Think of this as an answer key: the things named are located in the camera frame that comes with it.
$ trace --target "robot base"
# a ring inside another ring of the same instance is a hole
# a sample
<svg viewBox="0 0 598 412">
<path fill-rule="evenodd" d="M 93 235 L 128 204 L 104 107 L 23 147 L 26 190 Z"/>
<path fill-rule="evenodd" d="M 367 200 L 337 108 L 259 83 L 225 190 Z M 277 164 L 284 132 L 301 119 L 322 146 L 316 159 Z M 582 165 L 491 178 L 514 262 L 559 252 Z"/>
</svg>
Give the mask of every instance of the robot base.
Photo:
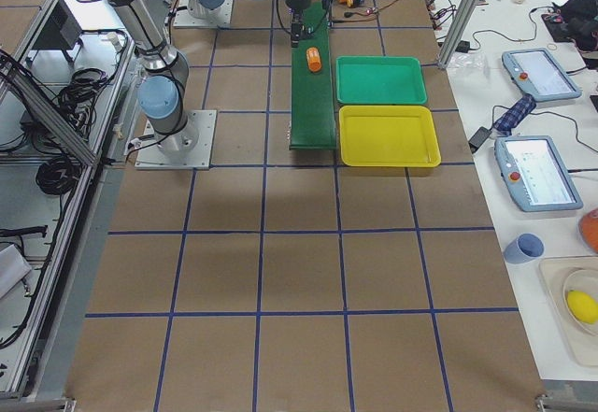
<svg viewBox="0 0 598 412">
<path fill-rule="evenodd" d="M 160 151 L 158 146 L 151 146 L 138 152 L 135 168 L 145 170 L 209 169 L 216 128 L 216 110 L 191 110 L 189 121 L 199 131 L 199 139 L 193 149 L 181 155 L 180 160 L 172 161 Z M 144 133 L 146 135 L 153 134 L 153 127 L 149 121 L 146 123 Z M 143 145 L 150 146 L 152 143 L 155 143 L 155 140 L 144 141 Z"/>
<path fill-rule="evenodd" d="M 231 27 L 231 15 L 233 14 L 233 1 L 226 0 L 220 7 L 218 12 L 214 15 L 210 15 L 207 18 L 195 18 L 186 9 L 177 12 L 177 16 L 173 21 L 173 26 L 180 29 L 191 29 L 191 28 L 221 28 L 230 29 Z M 178 3 L 180 6 L 188 6 L 189 0 L 180 0 Z"/>
</svg>

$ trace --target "screen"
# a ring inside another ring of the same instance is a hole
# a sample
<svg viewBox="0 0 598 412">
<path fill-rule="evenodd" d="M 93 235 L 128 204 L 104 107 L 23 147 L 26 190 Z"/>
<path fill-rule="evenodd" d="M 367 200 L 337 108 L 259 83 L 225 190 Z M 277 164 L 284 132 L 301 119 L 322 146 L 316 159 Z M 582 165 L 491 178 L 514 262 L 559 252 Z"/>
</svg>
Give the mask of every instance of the screen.
<svg viewBox="0 0 598 412">
<path fill-rule="evenodd" d="M 528 74 L 528 80 L 541 95 L 574 92 L 558 67 L 540 50 L 512 54 L 521 71 Z"/>
<path fill-rule="evenodd" d="M 530 205 L 573 204 L 562 169 L 544 139 L 506 141 L 506 149 L 519 167 Z"/>
</svg>

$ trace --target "white bowl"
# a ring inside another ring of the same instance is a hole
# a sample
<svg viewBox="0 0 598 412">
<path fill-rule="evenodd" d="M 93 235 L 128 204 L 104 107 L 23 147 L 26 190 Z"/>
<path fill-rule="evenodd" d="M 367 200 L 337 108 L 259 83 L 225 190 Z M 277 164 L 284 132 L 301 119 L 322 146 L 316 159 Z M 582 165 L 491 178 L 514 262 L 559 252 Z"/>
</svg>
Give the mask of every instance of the white bowl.
<svg viewBox="0 0 598 412">
<path fill-rule="evenodd" d="M 573 315 L 567 304 L 567 293 L 569 291 L 582 291 L 598 302 L 598 270 L 579 269 L 567 277 L 562 284 L 562 298 L 567 312 L 574 322 L 586 333 L 598 335 L 598 321 L 593 324 L 580 321 Z"/>
</svg>

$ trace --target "green conveyor belt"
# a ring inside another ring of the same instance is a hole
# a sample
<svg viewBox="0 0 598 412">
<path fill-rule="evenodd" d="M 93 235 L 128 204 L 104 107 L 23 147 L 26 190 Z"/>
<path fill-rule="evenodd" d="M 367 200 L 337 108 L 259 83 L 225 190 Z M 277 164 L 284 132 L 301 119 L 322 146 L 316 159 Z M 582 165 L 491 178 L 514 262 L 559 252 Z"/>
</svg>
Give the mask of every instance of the green conveyor belt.
<svg viewBox="0 0 598 412">
<path fill-rule="evenodd" d="M 321 2 L 304 12 L 306 27 L 315 28 L 324 10 Z M 318 48 L 321 71 L 307 68 L 306 50 Z M 324 20 L 315 34 L 292 49 L 291 143 L 289 149 L 336 149 L 335 104 L 328 47 L 328 26 Z"/>
</svg>

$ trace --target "brown paper floor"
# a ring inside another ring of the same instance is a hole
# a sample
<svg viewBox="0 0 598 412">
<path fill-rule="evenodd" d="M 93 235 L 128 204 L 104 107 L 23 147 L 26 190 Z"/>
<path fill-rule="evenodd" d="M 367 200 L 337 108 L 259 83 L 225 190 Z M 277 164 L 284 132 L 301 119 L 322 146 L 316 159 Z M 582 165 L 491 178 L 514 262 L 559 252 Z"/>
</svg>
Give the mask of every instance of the brown paper floor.
<svg viewBox="0 0 598 412">
<path fill-rule="evenodd" d="M 291 50 L 273 10 L 235 0 L 231 30 L 175 32 L 187 108 L 219 111 L 212 167 L 125 169 L 66 394 L 85 412 L 535 410 L 423 0 L 330 40 L 333 59 L 420 59 L 443 158 L 425 171 L 288 151 Z"/>
</svg>

